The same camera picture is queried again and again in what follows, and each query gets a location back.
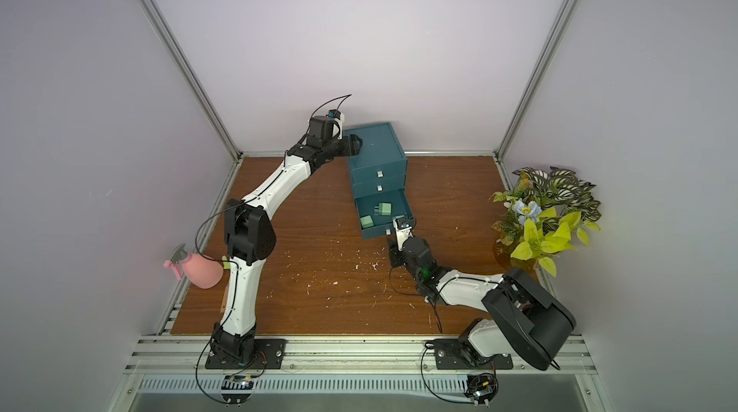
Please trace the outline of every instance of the artificial plant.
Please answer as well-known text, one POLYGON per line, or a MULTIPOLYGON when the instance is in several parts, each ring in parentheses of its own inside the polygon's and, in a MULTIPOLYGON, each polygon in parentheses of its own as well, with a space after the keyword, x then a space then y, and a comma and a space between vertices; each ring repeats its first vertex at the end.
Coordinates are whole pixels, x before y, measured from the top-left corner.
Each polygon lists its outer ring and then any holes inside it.
POLYGON ((519 168, 513 172, 520 178, 515 187, 494 193, 496 202, 504 203, 505 219, 492 227, 500 232, 497 240, 505 246, 517 246, 511 258, 536 262, 556 276, 553 258, 561 251, 573 249, 571 233, 579 241, 590 244, 583 227, 599 231, 600 202, 592 197, 592 183, 577 178, 575 171, 551 167, 546 173, 536 168, 519 168))

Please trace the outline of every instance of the black cable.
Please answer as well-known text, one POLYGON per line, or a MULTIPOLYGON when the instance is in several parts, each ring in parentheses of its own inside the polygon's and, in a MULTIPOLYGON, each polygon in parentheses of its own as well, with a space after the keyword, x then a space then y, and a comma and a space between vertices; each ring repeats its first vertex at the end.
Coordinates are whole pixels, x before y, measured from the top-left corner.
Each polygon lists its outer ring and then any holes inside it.
POLYGON ((343 95, 343 96, 336 97, 336 98, 334 98, 332 100, 328 100, 326 103, 323 103, 320 106, 318 106, 317 108, 315 108, 315 111, 313 111, 313 113, 310 114, 310 117, 313 117, 315 115, 315 113, 318 112, 318 111, 320 111, 320 108, 324 107, 326 104, 331 103, 332 101, 340 100, 341 98, 343 98, 344 100, 346 100, 346 98, 348 98, 350 96, 351 96, 351 94, 349 93, 348 95, 343 95))
POLYGON ((392 270, 393 269, 394 268, 390 267, 390 275, 389 275, 389 278, 388 278, 389 281, 390 281, 390 287, 392 287, 392 290, 394 290, 395 292, 397 292, 401 296, 420 297, 420 294, 400 292, 398 289, 395 288, 395 286, 392 284, 392 270))
MULTIPOLYGON (((218 404, 225 404, 225 405, 241 404, 241 403, 243 403, 243 401, 242 402, 226 402, 226 401, 221 401, 218 398, 214 398, 214 397, 210 396, 204 389, 202 389, 202 385, 200 385, 200 379, 197 377, 197 369, 199 369, 199 367, 200 367, 200 361, 202 360, 202 355, 205 354, 205 350, 208 349, 208 346, 210 345, 210 342, 212 342, 212 341, 213 341, 213 339, 210 338, 208 340, 208 342, 205 343, 205 347, 203 347, 202 351, 200 352, 200 355, 197 357, 197 364, 195 364, 195 383, 197 384, 197 388, 200 390, 200 392, 202 392, 205 396, 207 396, 208 399, 211 399, 211 400, 217 402, 218 404)), ((256 375, 254 377, 251 377, 252 379, 261 377, 264 374, 264 371, 266 370, 266 354, 264 354, 264 352, 260 352, 260 353, 261 353, 262 356, 264 356, 264 367, 261 370, 261 372, 259 373, 259 375, 256 375)), ((237 373, 231 375, 230 376, 231 379, 233 379, 233 377, 235 377, 239 373, 243 372, 244 370, 248 369, 254 363, 254 361, 256 361, 256 356, 254 356, 254 359, 251 362, 249 362, 249 364, 246 367, 244 367, 242 370, 239 370, 237 373)))
MULTIPOLYGON (((241 267, 239 267, 238 266, 238 263, 236 263, 233 260, 215 260, 215 259, 211 259, 210 257, 204 255, 202 253, 202 251, 200 251, 200 246, 198 245, 197 240, 198 240, 198 237, 200 236, 200 231, 202 230, 202 227, 204 227, 210 220, 212 220, 213 218, 217 217, 218 215, 223 214, 224 212, 229 211, 232 208, 236 208, 236 207, 238 207, 240 205, 241 204, 232 205, 232 206, 230 206, 228 208, 223 209, 222 211, 219 211, 217 214, 213 214, 213 215, 209 216, 207 220, 205 220, 202 224, 200 224, 200 227, 197 228, 197 232, 195 232, 195 252, 198 253, 198 255, 200 255, 200 256, 202 256, 202 257, 204 257, 204 258, 206 258, 206 259, 208 259, 210 261, 219 261, 221 263, 233 263, 235 265, 235 281, 233 283, 233 295, 234 295, 234 297, 236 295, 235 294, 235 291, 238 289, 238 272, 241 270, 241 267)), ((235 305, 235 298, 233 298, 233 301, 231 302, 230 311, 228 311, 228 315, 223 320, 223 324, 226 324, 226 321, 228 320, 228 318, 230 317, 230 315, 233 314, 233 307, 234 307, 234 305, 235 305)))
POLYGON ((220 399, 214 398, 214 397, 210 396, 210 395, 209 395, 208 393, 206 393, 206 392, 205 392, 205 390, 204 390, 204 389, 202 389, 202 386, 200 385, 200 380, 199 380, 199 379, 198 379, 198 377, 197 377, 197 369, 198 369, 198 368, 200 367, 200 360, 202 359, 202 355, 203 355, 203 354, 205 354, 205 350, 206 350, 206 349, 208 349, 208 346, 210 345, 210 341, 212 341, 212 338, 211 338, 211 339, 209 339, 207 343, 205 343, 205 347, 204 347, 204 348, 202 349, 202 352, 200 353, 200 355, 199 355, 199 356, 198 356, 198 358, 197 358, 197 364, 195 364, 195 383, 197 384, 197 388, 199 388, 199 389, 200 389, 200 391, 201 391, 201 392, 202 392, 202 393, 203 393, 203 394, 204 394, 205 396, 207 396, 207 397, 208 397, 208 399, 211 399, 211 400, 213 400, 213 401, 217 402, 218 404, 225 404, 225 405, 229 405, 229 404, 230 404, 230 402, 226 402, 226 401, 221 401, 220 399))
POLYGON ((434 393, 432 389, 430 389, 430 387, 428 386, 428 383, 426 383, 426 381, 425 381, 425 376, 423 375, 423 362, 425 360, 425 354, 428 352, 428 350, 431 347, 432 347, 432 345, 429 346, 428 345, 428 342, 426 342, 425 343, 425 350, 423 351, 423 354, 420 356, 420 378, 423 379, 423 385, 425 385, 425 389, 427 389, 430 392, 430 394, 432 394, 433 396, 439 398, 441 401, 451 402, 452 404, 474 404, 473 402, 470 402, 470 401, 452 401, 451 399, 442 398, 442 397, 438 396, 438 394, 434 393))
POLYGON ((336 106, 336 111, 338 111, 338 108, 340 108, 341 105, 343 104, 343 102, 346 101, 346 98, 348 98, 350 96, 351 96, 351 94, 349 93, 348 95, 346 95, 345 97, 343 97, 343 100, 341 100, 341 102, 338 103, 338 106, 336 106))
MULTIPOLYGON (((264 363, 263 363, 263 367, 261 368, 261 372, 259 372, 259 373, 258 373, 257 375, 253 375, 253 376, 252 376, 252 375, 249 375, 248 377, 249 377, 249 379, 250 379, 250 380, 253 380, 253 379, 255 379, 255 378, 259 378, 259 377, 261 377, 262 375, 264 375, 264 372, 266 371, 266 354, 264 354, 264 352, 258 352, 258 353, 259 353, 259 354, 261 354, 261 355, 262 355, 262 356, 264 357, 264 363)), ((246 365, 246 367, 244 367, 243 369, 239 370, 239 371, 238 371, 238 372, 236 372, 235 374, 231 374, 231 375, 230 375, 230 377, 229 377, 230 381, 233 381, 233 378, 234 378, 234 377, 235 377, 236 375, 239 375, 239 374, 240 374, 241 372, 243 372, 244 370, 246 370, 246 369, 248 369, 249 367, 251 367, 251 365, 252 365, 252 364, 254 363, 254 361, 256 361, 256 354, 254 354, 254 359, 252 359, 252 360, 251 360, 251 362, 249 362, 249 363, 248 363, 248 364, 246 365)))
POLYGON ((430 306, 433 307, 433 313, 435 314, 435 324, 438 326, 438 333, 442 334, 444 333, 444 327, 440 324, 440 317, 438 317, 438 311, 435 310, 435 303, 431 303, 430 306))
POLYGON ((448 284, 451 281, 456 281, 457 279, 469 279, 470 281, 479 281, 479 282, 486 282, 488 284, 498 284, 499 285, 499 282, 487 281, 485 279, 469 278, 467 276, 456 276, 456 277, 448 279, 446 282, 444 282, 444 285, 440 286, 440 289, 438 289, 438 295, 440 295, 441 291, 444 289, 444 287, 446 287, 446 284, 448 284))

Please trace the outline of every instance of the wood grain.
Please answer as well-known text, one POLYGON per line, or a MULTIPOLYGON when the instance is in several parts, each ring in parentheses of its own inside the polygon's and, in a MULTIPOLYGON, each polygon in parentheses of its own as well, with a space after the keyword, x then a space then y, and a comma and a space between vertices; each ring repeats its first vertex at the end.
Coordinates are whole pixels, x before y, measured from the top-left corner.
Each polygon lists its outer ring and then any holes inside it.
MULTIPOLYGON (((281 159, 245 159, 231 190, 241 198, 281 159)), ((409 158, 407 200, 438 264, 464 272, 505 270, 494 258, 503 212, 489 202, 503 191, 492 158, 409 158)), ((437 334, 432 308, 420 296, 392 291, 386 238, 362 240, 351 186, 342 160, 326 164, 292 192, 272 219, 277 247, 261 275, 256 314, 261 334, 437 334)), ((225 254, 223 219, 206 253, 225 254)), ((190 286, 173 334, 208 334, 220 317, 228 273, 207 290, 190 286)), ((392 272, 400 292, 414 292, 404 268, 392 272)), ((484 312, 438 306, 445 334, 458 334, 484 312)))

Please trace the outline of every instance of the green block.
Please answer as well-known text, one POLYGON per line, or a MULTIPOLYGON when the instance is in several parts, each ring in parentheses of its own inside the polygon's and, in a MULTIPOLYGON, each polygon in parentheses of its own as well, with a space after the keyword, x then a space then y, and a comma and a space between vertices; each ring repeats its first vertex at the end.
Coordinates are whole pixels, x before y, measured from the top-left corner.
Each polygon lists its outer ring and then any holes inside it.
POLYGON ((359 222, 362 224, 362 229, 364 228, 371 228, 374 226, 374 222, 371 219, 371 215, 363 216, 359 219, 359 222))
POLYGON ((390 203, 379 203, 374 209, 379 215, 389 216, 392 215, 392 204, 390 203))

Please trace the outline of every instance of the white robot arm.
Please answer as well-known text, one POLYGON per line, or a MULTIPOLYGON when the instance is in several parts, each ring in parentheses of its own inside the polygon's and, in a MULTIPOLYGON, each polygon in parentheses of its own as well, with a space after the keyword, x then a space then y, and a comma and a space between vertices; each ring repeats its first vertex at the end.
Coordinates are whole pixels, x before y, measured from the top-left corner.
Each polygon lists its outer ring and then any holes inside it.
MULTIPOLYGON (((209 359, 214 365, 243 366, 254 359, 256 293, 264 261, 276 245, 272 216, 322 164, 359 153, 362 140, 355 135, 344 138, 343 124, 344 115, 337 109, 311 117, 307 133, 285 153, 274 173, 243 199, 226 204, 224 239, 233 266, 226 312, 210 340, 209 359)), ((405 217, 393 221, 396 242, 389 247, 391 264, 405 266, 426 301, 471 306, 494 318, 472 322, 457 341, 434 341, 436 349, 454 353, 470 368, 484 366, 495 354, 512 352, 538 369, 549 367, 576 325, 564 306, 517 268, 504 275, 479 276, 438 266, 428 243, 412 234, 413 221, 405 217)))
POLYGON ((469 367, 487 364, 495 354, 518 353, 546 370, 577 322, 573 315, 519 268, 480 276, 438 266, 430 247, 412 234, 413 221, 398 217, 390 241, 392 267, 405 266, 416 290, 430 304, 463 305, 489 312, 494 321, 473 321, 457 341, 434 341, 469 367))
POLYGON ((356 135, 343 137, 344 121, 344 114, 337 109, 311 117, 308 131, 264 183, 243 199, 226 204, 224 239, 232 269, 226 312, 210 341, 211 358, 228 365, 245 365, 253 359, 259 278, 276 245, 272 216, 322 164, 359 153, 362 140, 356 135))

